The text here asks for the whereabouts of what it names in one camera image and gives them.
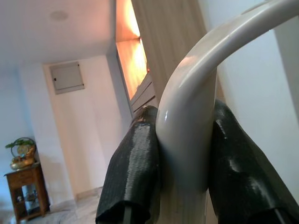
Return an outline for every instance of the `marble floor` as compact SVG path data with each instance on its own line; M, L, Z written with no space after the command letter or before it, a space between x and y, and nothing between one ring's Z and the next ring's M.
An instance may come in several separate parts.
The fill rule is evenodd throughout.
M21 224L94 224L99 199L100 195L89 196L78 200L72 208L22 221ZM7 220L4 224L15 224L15 218Z

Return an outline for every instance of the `table drawer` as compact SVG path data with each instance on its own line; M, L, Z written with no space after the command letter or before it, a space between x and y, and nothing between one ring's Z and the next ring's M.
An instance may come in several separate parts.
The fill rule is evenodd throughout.
M34 181L31 170L24 170L7 176L8 183L13 188L32 184Z

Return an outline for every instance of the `small wooden table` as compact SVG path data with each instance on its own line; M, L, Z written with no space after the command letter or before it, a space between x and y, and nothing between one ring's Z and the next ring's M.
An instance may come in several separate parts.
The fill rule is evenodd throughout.
M5 176L7 177L17 224L24 219L44 216L46 211L49 210L49 199L40 163L35 163L20 171L5 174ZM27 210L22 187L32 184L35 185L39 207Z

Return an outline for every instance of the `baseboard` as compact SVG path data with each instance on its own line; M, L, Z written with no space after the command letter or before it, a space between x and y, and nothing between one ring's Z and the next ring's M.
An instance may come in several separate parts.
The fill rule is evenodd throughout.
M86 197L100 196L101 192L102 192L102 189L103 189L103 187L99 187L99 188L95 188L95 189L92 189L92 190L88 190L88 191L85 191L85 192L78 193L75 197L76 201L78 201L80 199L83 199L83 198L86 198Z
M50 205L50 211L58 212L58 211L62 211L62 210L71 210L74 207L76 207L76 201L75 201L75 199L72 199L69 201L61 202L59 204Z

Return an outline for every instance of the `white wall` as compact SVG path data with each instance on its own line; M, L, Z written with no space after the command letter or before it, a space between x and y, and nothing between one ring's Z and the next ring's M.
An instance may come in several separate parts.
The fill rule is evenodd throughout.
M59 95L49 65L44 66L74 195L103 186L110 158L131 121L117 61L112 61L112 73L106 56L78 62L85 89Z
M4 174L12 172L10 149L5 145L19 137L33 138L27 107L17 71L0 71L0 210L12 210L11 197Z
M260 2L199 0L208 31ZM284 35L287 42L289 34ZM293 43L298 49L298 40ZM298 77L298 70L292 73ZM227 104L299 202L299 126L274 31L231 55L218 74Z
M29 107L50 204L55 206L73 200L42 65L35 63L21 67L20 78Z

